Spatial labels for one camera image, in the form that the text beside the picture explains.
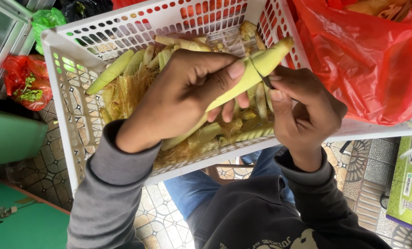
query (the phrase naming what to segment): green plastic bag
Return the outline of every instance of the green plastic bag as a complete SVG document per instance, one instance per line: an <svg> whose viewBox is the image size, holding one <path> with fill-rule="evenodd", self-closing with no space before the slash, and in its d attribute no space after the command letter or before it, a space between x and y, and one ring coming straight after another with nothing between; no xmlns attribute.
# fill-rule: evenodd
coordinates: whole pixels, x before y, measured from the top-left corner
<svg viewBox="0 0 412 249"><path fill-rule="evenodd" d="M39 10L33 14L32 19L33 36L37 41L35 49L38 53L43 54L43 47L40 40L41 32L45 29L65 25L66 19L57 8L52 8L51 10Z"/></svg>

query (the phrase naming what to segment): right hand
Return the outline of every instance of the right hand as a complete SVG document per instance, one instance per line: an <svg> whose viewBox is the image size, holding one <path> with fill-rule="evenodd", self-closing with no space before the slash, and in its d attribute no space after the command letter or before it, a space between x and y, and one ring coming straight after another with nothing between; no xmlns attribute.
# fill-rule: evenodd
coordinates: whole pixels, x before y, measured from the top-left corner
<svg viewBox="0 0 412 249"><path fill-rule="evenodd" d="M313 172L322 163L321 143L337 132L347 106L336 99L309 69L277 66L269 76L275 115L274 133L294 164ZM299 101L292 108L292 98Z"/></svg>

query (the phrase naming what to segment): left hand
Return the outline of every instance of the left hand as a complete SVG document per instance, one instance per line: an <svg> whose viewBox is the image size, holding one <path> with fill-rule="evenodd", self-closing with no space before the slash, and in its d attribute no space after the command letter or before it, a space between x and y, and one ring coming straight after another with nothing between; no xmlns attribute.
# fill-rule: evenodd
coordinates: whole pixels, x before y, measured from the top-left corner
<svg viewBox="0 0 412 249"><path fill-rule="evenodd" d="M176 50L118 131L116 145L135 153L188 132L212 101L240 81L243 72L244 64L231 54ZM249 106L246 92L237 100L241 108ZM224 121L232 120L234 106L235 100L224 105ZM220 107L209 111L208 121L214 121L220 111Z"/></svg>

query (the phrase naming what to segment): fingernail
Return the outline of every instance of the fingernail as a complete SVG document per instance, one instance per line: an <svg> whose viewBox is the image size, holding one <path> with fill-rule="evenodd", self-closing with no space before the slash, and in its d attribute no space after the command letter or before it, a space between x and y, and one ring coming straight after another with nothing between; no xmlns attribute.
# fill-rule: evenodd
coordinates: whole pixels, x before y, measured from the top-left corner
<svg viewBox="0 0 412 249"><path fill-rule="evenodd" d="M269 80L272 80L272 81L280 81L283 78L281 76L272 75L272 74L268 75L268 77L269 77Z"/></svg>
<svg viewBox="0 0 412 249"><path fill-rule="evenodd" d="M236 61L228 67L228 74L231 79L237 79L244 73L244 63L242 61Z"/></svg>
<svg viewBox="0 0 412 249"><path fill-rule="evenodd" d="M283 100L283 93L277 89L269 89L269 94L271 95L271 100L281 101Z"/></svg>

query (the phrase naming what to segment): plastic crate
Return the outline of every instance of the plastic crate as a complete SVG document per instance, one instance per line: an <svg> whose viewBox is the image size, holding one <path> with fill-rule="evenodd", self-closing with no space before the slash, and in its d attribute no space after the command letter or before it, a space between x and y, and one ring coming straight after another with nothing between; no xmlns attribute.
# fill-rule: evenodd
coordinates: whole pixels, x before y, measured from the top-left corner
<svg viewBox="0 0 412 249"><path fill-rule="evenodd" d="M286 0L149 0L43 31L42 44L74 193L104 127L98 111L104 106L101 96L84 95L99 73L127 49L137 51L153 43L155 34L177 32L191 38L239 26L244 20L257 25L267 46L279 37L293 36L296 45L290 61L295 68L309 67ZM344 120L340 132L329 140L398 136L402 130L402 135L412 135L412 129L405 124L383 127ZM145 184L276 144L278 141L271 135L228 146L192 161L154 170Z"/></svg>

